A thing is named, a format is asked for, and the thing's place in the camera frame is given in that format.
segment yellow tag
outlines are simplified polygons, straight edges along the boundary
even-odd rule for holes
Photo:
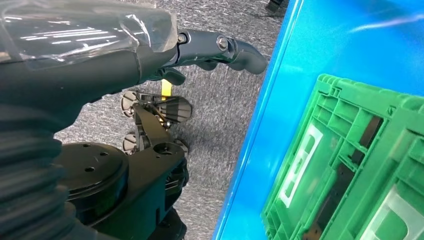
[[[169,81],[162,79],[162,96],[169,97],[171,96],[171,93],[172,93],[172,84]]]

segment bolt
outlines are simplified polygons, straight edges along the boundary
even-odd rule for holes
[[[228,40],[226,37],[219,36],[216,40],[216,43],[218,44],[218,47],[219,49],[221,49],[221,51],[225,51],[228,49]]]
[[[178,34],[178,40],[177,41],[178,41],[179,44],[185,44],[187,42],[186,35],[183,34],[183,33]]]

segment wheel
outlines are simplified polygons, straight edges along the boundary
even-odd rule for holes
[[[137,93],[135,91],[125,92],[120,99],[120,108],[127,118],[134,115],[133,104],[137,102]]]
[[[134,133],[127,134],[122,140],[122,150],[126,155],[131,155],[137,150],[137,140]]]

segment blue table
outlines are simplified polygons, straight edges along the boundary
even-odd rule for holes
[[[214,240],[265,240],[260,213],[319,74],[424,96],[424,1],[289,3]]]

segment white label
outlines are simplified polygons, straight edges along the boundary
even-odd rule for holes
[[[313,124],[310,124],[279,192],[279,198],[287,208],[290,206],[305,169],[322,138],[323,133],[320,132]]]
[[[371,222],[366,227],[360,240],[383,240],[380,239],[376,233],[390,211],[398,215],[408,228],[407,234],[403,240],[416,240],[424,232],[424,216],[405,201],[398,194],[396,186],[393,186],[375,215],[372,217]]]

